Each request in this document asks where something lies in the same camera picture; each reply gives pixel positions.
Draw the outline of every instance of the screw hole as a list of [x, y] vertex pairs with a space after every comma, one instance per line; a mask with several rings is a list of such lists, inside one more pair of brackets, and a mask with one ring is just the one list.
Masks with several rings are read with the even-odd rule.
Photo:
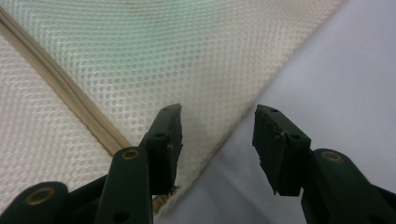
[[114, 222], [115, 223], [122, 223], [129, 219], [131, 215], [128, 211], [119, 211], [114, 214]]
[[297, 134], [292, 134], [290, 137], [294, 138], [294, 139], [300, 139], [301, 138], [300, 135], [297, 135]]
[[387, 223], [384, 219], [382, 219], [382, 217], [369, 215], [368, 218], [369, 218], [370, 222], [374, 223], [374, 224], [386, 224]]

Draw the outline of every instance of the white fabric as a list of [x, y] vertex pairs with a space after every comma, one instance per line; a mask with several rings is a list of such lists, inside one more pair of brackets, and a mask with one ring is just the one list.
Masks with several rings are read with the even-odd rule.
[[1, 7], [132, 144], [162, 106], [182, 103], [181, 195], [341, 1], [3, 0]]
[[0, 214], [43, 181], [77, 189], [111, 157], [44, 79], [0, 36]]
[[[281, 110], [312, 149], [346, 154], [396, 193], [396, 1], [349, 0], [290, 57], [255, 104]], [[303, 224], [301, 198], [274, 196], [251, 145], [254, 110], [161, 224]]]

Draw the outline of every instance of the perforated fabric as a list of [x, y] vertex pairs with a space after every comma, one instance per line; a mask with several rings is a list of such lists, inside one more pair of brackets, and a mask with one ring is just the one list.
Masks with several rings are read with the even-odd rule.
[[111, 157], [42, 77], [0, 36], [0, 214], [42, 181], [79, 188]]
[[3, 0], [137, 145], [182, 103], [181, 195], [276, 70], [342, 0]]

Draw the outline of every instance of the white mesh fabric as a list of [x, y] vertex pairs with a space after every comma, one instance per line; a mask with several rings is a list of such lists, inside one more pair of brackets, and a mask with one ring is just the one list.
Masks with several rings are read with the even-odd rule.
[[44, 79], [0, 36], [0, 214], [42, 181], [79, 188], [111, 157]]
[[4, 0], [1, 7], [133, 144], [161, 107], [182, 103], [180, 195], [340, 2]]

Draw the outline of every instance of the white surface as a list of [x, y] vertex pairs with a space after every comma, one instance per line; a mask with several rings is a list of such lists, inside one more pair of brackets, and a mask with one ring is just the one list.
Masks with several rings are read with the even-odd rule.
[[77, 189], [111, 157], [47, 82], [0, 36], [0, 214], [44, 181]]
[[133, 145], [181, 103], [169, 204], [201, 173], [276, 70], [343, 0], [12, 0], [0, 6]]
[[[311, 36], [257, 104], [281, 110], [312, 148], [338, 150], [396, 192], [396, 2], [349, 0]], [[251, 146], [254, 108], [161, 224], [305, 223], [274, 196]]]

